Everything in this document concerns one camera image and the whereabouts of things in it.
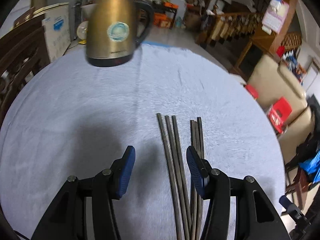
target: gold kettle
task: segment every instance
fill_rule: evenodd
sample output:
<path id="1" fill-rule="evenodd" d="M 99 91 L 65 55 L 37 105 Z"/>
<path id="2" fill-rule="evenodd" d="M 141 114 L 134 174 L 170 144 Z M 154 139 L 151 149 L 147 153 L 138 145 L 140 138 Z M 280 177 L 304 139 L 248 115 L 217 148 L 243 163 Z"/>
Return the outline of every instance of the gold kettle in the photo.
<path id="1" fill-rule="evenodd" d="M 147 13 L 147 23 L 137 37 L 137 12 Z M 88 23 L 86 56 L 90 64 L 111 67 L 129 61 L 135 49 L 148 36 L 153 8 L 138 0 L 97 0 Z"/>

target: red plastic stool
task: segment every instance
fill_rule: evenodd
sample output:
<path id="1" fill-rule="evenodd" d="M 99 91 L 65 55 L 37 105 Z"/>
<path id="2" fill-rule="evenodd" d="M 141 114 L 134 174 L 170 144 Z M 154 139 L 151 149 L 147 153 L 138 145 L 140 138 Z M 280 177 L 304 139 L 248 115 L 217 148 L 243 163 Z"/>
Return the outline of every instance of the red plastic stool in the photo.
<path id="1" fill-rule="evenodd" d="M 253 97 L 255 100 L 259 97 L 258 92 L 254 89 L 253 86 L 251 86 L 251 85 L 245 85 L 244 88 L 252 95 L 252 97 Z"/>
<path id="2" fill-rule="evenodd" d="M 267 112 L 267 116 L 270 119 L 273 127 L 282 134 L 283 126 L 285 121 L 287 121 L 289 115 L 292 112 L 292 108 L 289 102 L 281 97 L 276 103 L 274 103 Z"/>

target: blue cloth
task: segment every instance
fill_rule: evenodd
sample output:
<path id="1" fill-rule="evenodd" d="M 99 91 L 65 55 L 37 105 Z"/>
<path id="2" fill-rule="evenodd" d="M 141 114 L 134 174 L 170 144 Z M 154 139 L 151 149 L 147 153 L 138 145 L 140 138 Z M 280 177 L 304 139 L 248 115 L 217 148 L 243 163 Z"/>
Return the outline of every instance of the blue cloth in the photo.
<path id="1" fill-rule="evenodd" d="M 299 163 L 299 166 L 307 172 L 308 175 L 316 173 L 313 183 L 320 181 L 320 151 L 312 159 L 308 159 L 303 163 Z"/>
<path id="2" fill-rule="evenodd" d="M 170 45 L 166 45 L 166 44 L 162 44 L 162 43 L 158 43 L 158 42 L 153 42 L 153 41 L 143 41 L 142 43 L 144 43 L 144 44 L 149 44 L 149 45 L 153 45 L 153 46 L 165 47 L 165 48 L 170 48 L 170 47 L 172 47 L 172 46 L 170 46 Z"/>

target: table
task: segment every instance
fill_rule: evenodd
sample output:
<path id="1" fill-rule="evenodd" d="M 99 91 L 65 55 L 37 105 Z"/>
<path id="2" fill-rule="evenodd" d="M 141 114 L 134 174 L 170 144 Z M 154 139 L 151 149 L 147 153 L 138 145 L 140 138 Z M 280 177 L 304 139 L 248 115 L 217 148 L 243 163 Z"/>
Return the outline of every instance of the table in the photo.
<path id="1" fill-rule="evenodd" d="M 283 160 L 263 110 L 227 72 L 191 51 L 142 44 L 121 66 L 89 65 L 84 50 L 40 71 L 0 132 L 0 192 L 14 230 L 31 237 L 69 175 L 92 177 L 136 149 L 128 190 L 114 201 L 123 239 L 175 239 L 169 177 L 156 113 L 177 116 L 187 187 L 189 120 L 202 117 L 204 154 L 230 177 L 254 176 L 281 212 Z M 232 198 L 230 239 L 235 226 Z M 204 217 L 209 201 L 204 201 Z"/>
<path id="2" fill-rule="evenodd" d="M 163 4 L 156 4 L 156 3 L 152 3 L 152 7 L 153 7 L 154 11 L 158 12 L 158 13 L 165 13 L 165 12 L 173 13 L 173 18 L 172 18 L 171 25 L 170 25 L 170 29 L 172 29 L 172 27 L 174 25 L 174 21 L 176 19 L 178 9 L 167 7 L 167 6 L 164 6 Z"/>

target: metal chopstick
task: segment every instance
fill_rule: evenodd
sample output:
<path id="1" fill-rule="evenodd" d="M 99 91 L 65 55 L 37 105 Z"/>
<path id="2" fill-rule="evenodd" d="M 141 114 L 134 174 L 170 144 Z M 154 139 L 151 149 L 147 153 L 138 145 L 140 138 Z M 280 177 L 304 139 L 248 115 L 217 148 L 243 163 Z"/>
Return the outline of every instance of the metal chopstick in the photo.
<path id="1" fill-rule="evenodd" d="M 180 225 L 180 216 L 179 216 L 179 206 L 178 206 L 178 198 L 177 198 L 177 192 L 176 192 L 176 187 L 175 187 L 175 182 L 174 182 L 173 166 L 172 166 L 171 159 L 170 159 L 167 138 L 166 138 L 166 135 L 164 132 L 164 126 L 163 126 L 162 117 L 161 117 L 160 113 L 157 114 L 157 118 L 158 118 L 158 122 L 159 122 L 159 128 L 161 131 L 161 138 L 162 138 L 162 142 L 163 142 L 163 146 L 164 146 L 165 158 L 167 160 L 167 167 L 168 167 L 168 171 L 169 171 L 169 179 L 170 179 L 170 187 L 171 187 L 171 194 L 172 194 L 174 218 L 175 218 L 175 224 L 176 224 L 177 240 L 181 240 L 182 235 L 181 235 L 181 225 Z"/>
<path id="2" fill-rule="evenodd" d="M 191 144 L 196 149 L 196 129 L 195 129 L 195 121 L 191 120 Z M 190 209 L 192 210 L 192 224 L 191 224 L 191 234 L 190 239 L 194 240 L 196 238 L 196 213 L 197 213 L 197 191 L 193 183 L 191 183 L 191 200 L 190 200 Z"/>
<path id="3" fill-rule="evenodd" d="M 172 116 L 172 125 L 173 125 L 173 133 L 174 133 L 174 138 L 175 138 L 175 141 L 176 141 L 176 148 L 177 148 L 178 160 L 179 160 L 179 165 L 180 165 L 180 173 L 181 173 L 181 178 L 182 178 L 182 189 L 183 189 L 183 195 L 184 195 L 184 203 L 185 203 L 186 210 L 187 210 L 188 228 L 189 228 L 189 231 L 190 231 L 191 230 L 190 205 L 189 205 L 189 200 L 188 200 L 188 190 L 187 190 L 186 176 L 185 176 L 184 167 L 183 167 L 179 131 L 178 131 L 177 119 L 176 119 L 175 115 Z"/>
<path id="4" fill-rule="evenodd" d="M 196 127 L 196 141 L 197 141 L 197 152 L 200 158 L 204 158 L 203 150 L 203 133 L 202 133 L 202 122 L 201 117 L 197 118 Z M 203 210 L 203 199 L 198 195 L 197 199 L 197 219 L 196 219 L 196 239 L 200 238 L 201 222 L 202 222 L 202 210 Z"/>
<path id="5" fill-rule="evenodd" d="M 180 172 L 180 167 L 179 167 L 177 149 L 176 149 L 175 142 L 174 142 L 173 135 L 172 135 L 170 118 L 168 115 L 166 115 L 164 118 L 165 118 L 165 122 L 167 124 L 172 160 L 173 160 L 173 165 L 174 165 L 174 172 L 176 175 L 176 181 L 177 181 L 177 186 L 178 186 L 178 196 L 179 196 L 179 202 L 180 202 L 180 210 L 181 210 L 184 238 L 185 238 L 185 240 L 189 240 L 190 236 L 189 236 L 189 226 L 188 226 L 188 219 L 187 219 L 187 210 L 186 210 L 186 206 L 185 206 L 185 200 L 184 200 L 184 194 L 183 194 L 183 188 L 182 188 L 182 178 L 181 178 L 181 172 Z"/>

